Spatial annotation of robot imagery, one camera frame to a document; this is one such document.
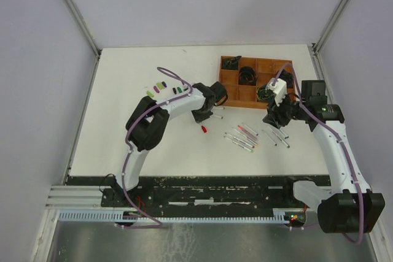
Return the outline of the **black capped thin marker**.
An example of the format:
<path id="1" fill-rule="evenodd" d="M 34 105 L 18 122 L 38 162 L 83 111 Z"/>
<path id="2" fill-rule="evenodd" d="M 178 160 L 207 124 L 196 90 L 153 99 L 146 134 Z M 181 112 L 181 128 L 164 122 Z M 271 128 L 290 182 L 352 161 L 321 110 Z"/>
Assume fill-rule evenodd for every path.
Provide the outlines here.
<path id="1" fill-rule="evenodd" d="M 277 146 L 277 142 L 271 137 L 271 135 L 267 131 L 262 129 L 262 133 L 264 133 L 264 135 L 266 135 L 266 137 L 272 142 L 272 144 L 274 146 Z"/>

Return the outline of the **pink highlighter pen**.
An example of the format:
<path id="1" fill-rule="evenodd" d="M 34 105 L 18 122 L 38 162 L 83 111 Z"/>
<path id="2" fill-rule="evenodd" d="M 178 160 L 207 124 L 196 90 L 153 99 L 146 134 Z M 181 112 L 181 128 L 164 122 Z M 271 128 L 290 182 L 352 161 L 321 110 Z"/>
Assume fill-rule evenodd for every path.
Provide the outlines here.
<path id="1" fill-rule="evenodd" d="M 242 126 L 238 125 L 238 128 L 242 133 L 244 133 L 247 137 L 251 138 L 254 141 L 257 141 L 257 137 L 250 133 L 247 129 L 243 128 Z"/>

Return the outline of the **magenta capped marker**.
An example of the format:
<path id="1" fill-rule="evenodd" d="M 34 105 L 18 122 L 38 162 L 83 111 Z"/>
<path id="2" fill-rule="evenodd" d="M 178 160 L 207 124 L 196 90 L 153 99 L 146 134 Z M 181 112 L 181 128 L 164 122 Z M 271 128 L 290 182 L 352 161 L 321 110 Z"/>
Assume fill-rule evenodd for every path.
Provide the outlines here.
<path id="1" fill-rule="evenodd" d="M 242 140 L 242 139 L 240 139 L 238 137 L 232 136 L 231 134 L 225 133 L 225 136 L 229 137 L 230 139 L 236 140 L 236 141 L 240 142 L 241 144 L 243 144 L 243 145 L 245 145 L 247 147 L 255 148 L 255 145 L 250 144 L 250 143 L 248 143 L 248 142 L 246 142 L 246 141 L 244 141 L 244 140 Z"/>

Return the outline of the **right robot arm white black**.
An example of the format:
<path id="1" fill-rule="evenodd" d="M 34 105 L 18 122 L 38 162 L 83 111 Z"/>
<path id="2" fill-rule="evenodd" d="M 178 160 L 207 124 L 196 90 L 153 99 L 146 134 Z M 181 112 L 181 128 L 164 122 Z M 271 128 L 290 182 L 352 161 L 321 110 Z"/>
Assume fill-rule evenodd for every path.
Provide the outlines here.
<path id="1" fill-rule="evenodd" d="M 301 87 L 293 100 L 286 82 L 272 78 L 266 88 L 273 100 L 263 122 L 276 129 L 291 120 L 305 122 L 322 150 L 331 190 L 300 180 L 282 191 L 282 201 L 288 207 L 306 204 L 317 213 L 325 233 L 370 233 L 385 207 L 383 195 L 373 192 L 364 179 L 348 142 L 343 113 L 339 105 L 328 103 L 325 82 L 304 80 Z"/>

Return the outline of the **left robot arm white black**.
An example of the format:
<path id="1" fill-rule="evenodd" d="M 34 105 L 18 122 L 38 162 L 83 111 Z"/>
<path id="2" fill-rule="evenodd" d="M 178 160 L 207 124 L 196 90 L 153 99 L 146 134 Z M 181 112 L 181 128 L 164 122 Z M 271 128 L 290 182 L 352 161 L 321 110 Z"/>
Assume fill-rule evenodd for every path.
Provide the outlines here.
<path id="1" fill-rule="evenodd" d="M 122 169 L 115 177 L 120 186 L 115 191 L 115 200 L 123 207 L 135 202 L 133 188 L 139 183 L 142 166 L 148 153 L 162 140 L 170 120 L 190 113 L 195 123 L 200 124 L 213 115 L 214 107 L 221 106 L 227 99 L 227 90 L 220 82 L 210 87 L 196 83 L 189 90 L 162 101 L 143 97 L 126 123 L 128 151 Z"/>

